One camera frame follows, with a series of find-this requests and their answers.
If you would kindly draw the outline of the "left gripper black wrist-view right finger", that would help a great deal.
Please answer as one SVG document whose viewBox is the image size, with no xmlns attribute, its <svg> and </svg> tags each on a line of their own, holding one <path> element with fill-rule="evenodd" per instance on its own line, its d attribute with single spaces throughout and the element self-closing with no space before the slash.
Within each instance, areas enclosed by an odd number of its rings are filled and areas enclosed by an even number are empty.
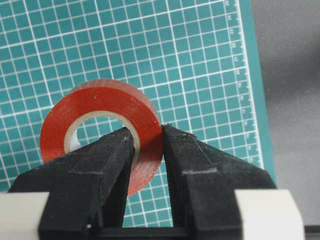
<svg viewBox="0 0 320 240">
<path fill-rule="evenodd" d="M 171 125 L 162 136 L 173 226 L 191 240 L 241 240 L 235 190 L 275 189 L 269 173 Z"/>
</svg>

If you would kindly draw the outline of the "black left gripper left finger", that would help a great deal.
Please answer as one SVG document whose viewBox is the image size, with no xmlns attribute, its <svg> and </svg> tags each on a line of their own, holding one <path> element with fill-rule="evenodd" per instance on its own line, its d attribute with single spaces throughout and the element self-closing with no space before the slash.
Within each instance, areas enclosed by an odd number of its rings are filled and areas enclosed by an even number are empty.
<svg viewBox="0 0 320 240">
<path fill-rule="evenodd" d="M 9 193 L 47 192 L 42 240 L 89 240 L 121 228 L 135 150 L 127 128 L 20 174 Z"/>
</svg>

